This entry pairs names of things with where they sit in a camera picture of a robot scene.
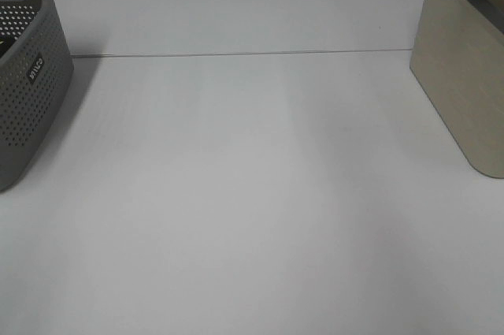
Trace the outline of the grey perforated plastic basket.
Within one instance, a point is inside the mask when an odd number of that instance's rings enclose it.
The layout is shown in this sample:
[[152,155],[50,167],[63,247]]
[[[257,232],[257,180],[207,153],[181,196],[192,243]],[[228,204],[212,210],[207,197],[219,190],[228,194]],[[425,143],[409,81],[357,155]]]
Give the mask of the grey perforated plastic basket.
[[54,0],[1,1],[1,189],[14,185],[57,116],[74,65]]

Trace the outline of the beige plastic bin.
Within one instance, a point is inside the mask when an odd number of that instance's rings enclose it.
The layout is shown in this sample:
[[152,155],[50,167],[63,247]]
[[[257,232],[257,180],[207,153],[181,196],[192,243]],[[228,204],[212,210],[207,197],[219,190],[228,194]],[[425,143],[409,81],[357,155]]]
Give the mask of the beige plastic bin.
[[468,163],[503,177],[503,0],[424,0],[409,67]]

